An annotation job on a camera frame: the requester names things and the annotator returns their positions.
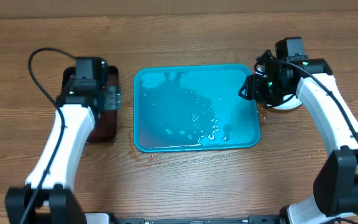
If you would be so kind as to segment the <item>light blue plate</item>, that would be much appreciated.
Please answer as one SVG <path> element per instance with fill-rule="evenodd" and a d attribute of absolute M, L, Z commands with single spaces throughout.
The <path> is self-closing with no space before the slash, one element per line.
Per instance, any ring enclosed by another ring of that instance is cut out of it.
<path fill-rule="evenodd" d="M 251 96 L 258 103 L 262 103 L 267 109 L 292 110 L 302 103 L 295 94 L 288 89 L 290 82 L 287 75 L 284 81 L 280 78 L 280 67 L 274 65 L 272 71 L 266 71 L 266 65 L 256 63 L 255 74 L 251 81 Z"/>

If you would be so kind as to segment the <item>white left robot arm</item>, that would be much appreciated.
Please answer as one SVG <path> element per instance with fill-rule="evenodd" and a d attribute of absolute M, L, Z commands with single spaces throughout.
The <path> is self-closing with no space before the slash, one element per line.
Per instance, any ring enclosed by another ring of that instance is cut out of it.
<path fill-rule="evenodd" d="M 67 104 L 55 114 L 44 151 L 22 188 L 5 197 L 10 223 L 111 223 L 106 212 L 85 213 L 74 196 L 78 164 L 96 126 L 91 107 Z"/>

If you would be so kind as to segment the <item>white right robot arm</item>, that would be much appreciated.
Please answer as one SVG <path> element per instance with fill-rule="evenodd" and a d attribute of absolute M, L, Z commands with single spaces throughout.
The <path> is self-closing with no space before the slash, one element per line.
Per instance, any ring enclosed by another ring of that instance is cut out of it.
<path fill-rule="evenodd" d="M 275 223 L 334 223 L 358 215 L 358 122 L 343 100 L 327 62 L 304 56 L 260 56 L 239 96 L 275 107 L 294 95 L 306 107 L 328 158 L 313 183 L 313 194 L 283 207 Z"/>

